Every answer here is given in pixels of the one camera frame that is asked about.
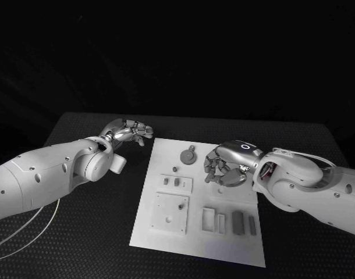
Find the textured table surface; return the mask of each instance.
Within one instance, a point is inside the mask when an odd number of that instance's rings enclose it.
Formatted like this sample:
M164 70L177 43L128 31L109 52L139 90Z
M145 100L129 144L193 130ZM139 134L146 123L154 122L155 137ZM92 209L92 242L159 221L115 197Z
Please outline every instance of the textured table surface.
M243 140L263 151L281 147L346 166L330 132L320 124L180 117L66 113L45 145L97 135L118 118L144 122L159 138L220 144ZM53 223L21 252L0 260L0 278L355 278L355 236L304 212L281 211L258 194L266 269L128 246L152 140L122 145L119 175L108 173L60 200ZM44 227L50 204L24 231L0 247L18 249ZM0 222L0 240L32 212Z

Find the white cable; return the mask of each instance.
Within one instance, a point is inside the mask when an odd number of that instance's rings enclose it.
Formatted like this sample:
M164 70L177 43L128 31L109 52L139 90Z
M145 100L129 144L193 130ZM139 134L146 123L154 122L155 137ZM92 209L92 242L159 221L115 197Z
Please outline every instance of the white cable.
M9 257L9 256L14 255L17 252L19 252L19 251L34 242L34 240L40 237L40 235L44 233L44 231L45 231L45 229L47 229L47 227L48 227L48 225L50 225L50 222L53 221L53 217L54 217L54 214L56 214L56 212L57 212L57 206L56 206L56 208L54 208L54 212L53 212L53 215L51 215L51 217L50 217L48 223L47 223L47 225L44 226L43 230L40 231L38 235L32 238L32 240L31 240L18 250L15 250L15 251L14 251L12 253L9 253L8 255L0 257L0 260L4 259L4 258L7 258L7 257Z
M41 207L38 209L38 211L35 212L34 216L31 217L31 219L25 222L25 224L19 227L19 229L0 242L0 245L4 244L21 231L21 229L25 228L25 226L30 224L30 222L34 220L35 216L38 215L40 211L43 210L44 207Z
M273 148L273 150L282 150L282 151L285 151L285 152L291 152L291 153L294 153L294 154L307 156L307 157L309 157L309 158L314 158L314 159L322 161L322 162L327 163L331 167L335 167L335 165L334 165L327 159L324 159L324 158L321 158L321 157L318 157L318 156L315 156L315 155L309 155L309 154L305 154L305 153L301 153L301 152L289 151L289 150L285 150L285 149L281 149L281 148Z

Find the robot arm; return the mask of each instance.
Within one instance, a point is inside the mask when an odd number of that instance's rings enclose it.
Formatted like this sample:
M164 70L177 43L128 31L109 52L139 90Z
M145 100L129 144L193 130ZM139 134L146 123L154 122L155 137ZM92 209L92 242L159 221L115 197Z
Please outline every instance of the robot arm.
M204 181L236 187L250 173L252 190L262 193L281 210L302 210L320 222L355 234L355 170L298 154L276 148L263 154L245 142L224 142L207 154ZM320 169L304 156L322 160L330 167ZM234 163L237 168L224 169L226 163ZM216 167L220 176L214 175Z
M113 120L97 137L51 145L19 154L0 165L0 219L50 204L74 187L96 181L126 160L113 154L123 141L152 137L152 129L131 120Z

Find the gray round disk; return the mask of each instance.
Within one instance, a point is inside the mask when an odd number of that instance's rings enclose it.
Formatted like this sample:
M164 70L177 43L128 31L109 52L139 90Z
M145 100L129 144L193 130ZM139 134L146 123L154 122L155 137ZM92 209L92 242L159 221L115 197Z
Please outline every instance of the gray round disk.
M193 164L196 162L196 154L190 150L184 150L178 156L183 164Z

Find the dark background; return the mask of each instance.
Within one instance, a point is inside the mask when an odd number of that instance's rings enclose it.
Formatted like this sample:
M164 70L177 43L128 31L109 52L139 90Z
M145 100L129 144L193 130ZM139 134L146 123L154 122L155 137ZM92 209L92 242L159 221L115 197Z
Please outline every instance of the dark background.
M0 164L71 111L322 123L355 168L355 3L324 5L0 16Z

